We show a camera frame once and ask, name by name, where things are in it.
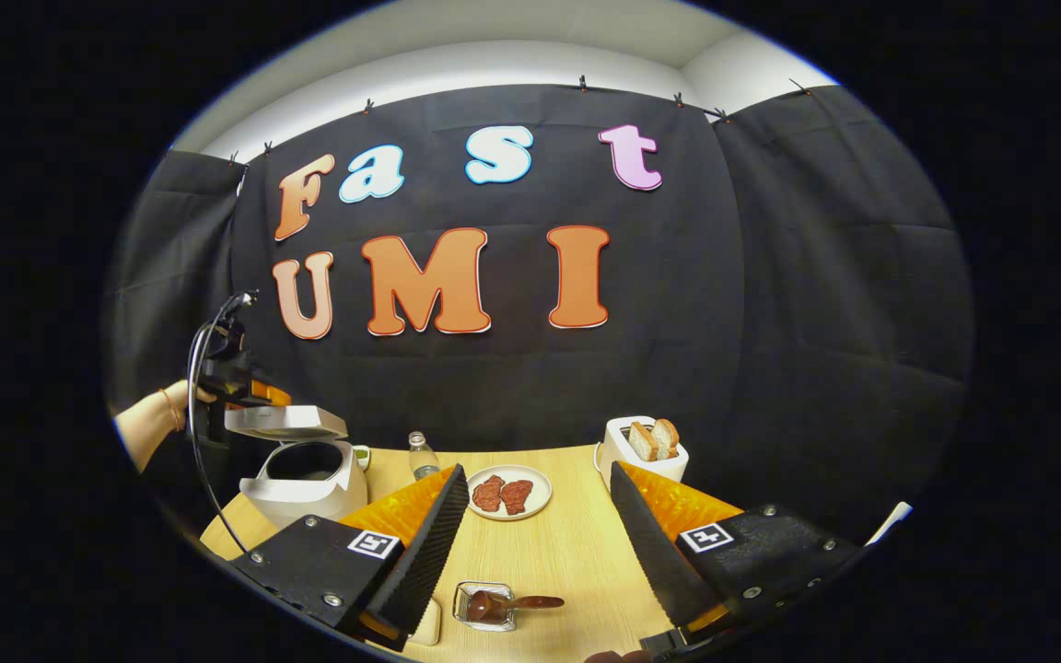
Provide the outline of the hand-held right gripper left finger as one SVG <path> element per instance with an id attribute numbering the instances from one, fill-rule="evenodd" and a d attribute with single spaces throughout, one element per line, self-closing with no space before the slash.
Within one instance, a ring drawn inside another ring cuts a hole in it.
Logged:
<path id="1" fill-rule="evenodd" d="M 401 651 L 424 617 L 469 504 L 459 463 L 340 521 L 306 514 L 233 559 L 321 628 Z"/>

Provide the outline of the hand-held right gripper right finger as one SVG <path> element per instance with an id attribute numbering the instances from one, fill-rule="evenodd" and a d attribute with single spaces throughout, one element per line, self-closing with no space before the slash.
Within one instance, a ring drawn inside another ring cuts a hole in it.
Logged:
<path id="1" fill-rule="evenodd" d="M 792 509 L 740 509 L 632 463 L 612 463 L 610 487 L 654 596 L 695 639 L 775 618 L 859 556 Z"/>

